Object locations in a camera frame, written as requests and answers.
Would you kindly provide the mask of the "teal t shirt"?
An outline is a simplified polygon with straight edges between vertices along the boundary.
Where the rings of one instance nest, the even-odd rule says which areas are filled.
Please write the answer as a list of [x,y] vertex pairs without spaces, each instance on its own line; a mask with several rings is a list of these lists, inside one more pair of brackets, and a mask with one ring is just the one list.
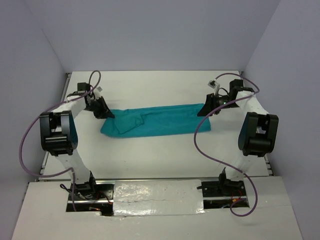
[[111,138],[139,138],[193,134],[203,119],[197,116],[202,103],[113,109],[100,133]]

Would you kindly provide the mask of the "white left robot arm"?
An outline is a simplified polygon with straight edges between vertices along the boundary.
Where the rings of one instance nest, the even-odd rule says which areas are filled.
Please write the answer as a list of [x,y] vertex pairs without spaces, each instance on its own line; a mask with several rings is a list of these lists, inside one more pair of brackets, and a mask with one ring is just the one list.
[[74,192],[93,199],[98,194],[98,186],[77,150],[79,139],[75,118],[82,111],[92,112],[97,119],[115,118],[99,91],[81,82],[65,103],[40,115],[40,139],[44,151],[54,156],[66,170],[72,169],[69,175]]

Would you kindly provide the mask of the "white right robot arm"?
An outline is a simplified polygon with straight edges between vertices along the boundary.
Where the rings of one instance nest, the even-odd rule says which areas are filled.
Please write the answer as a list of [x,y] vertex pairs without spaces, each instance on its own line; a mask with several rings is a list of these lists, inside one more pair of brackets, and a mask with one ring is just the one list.
[[244,121],[238,136],[239,153],[236,161],[222,170],[217,181],[204,182],[198,189],[202,190],[204,197],[242,195],[245,191],[241,178],[252,165],[246,157],[263,158],[274,150],[279,118],[262,107],[255,96],[256,91],[244,86],[241,79],[232,80],[225,95],[219,95],[220,84],[216,80],[210,81],[208,85],[214,92],[207,94],[197,116],[207,120],[222,109],[240,108]]

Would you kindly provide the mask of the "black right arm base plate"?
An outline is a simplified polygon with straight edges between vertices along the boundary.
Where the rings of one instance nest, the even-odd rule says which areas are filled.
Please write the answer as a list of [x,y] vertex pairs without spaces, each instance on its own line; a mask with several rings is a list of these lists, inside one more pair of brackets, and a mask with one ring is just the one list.
[[203,181],[197,189],[202,190],[202,195],[205,198],[230,197],[235,199],[246,195],[243,181]]

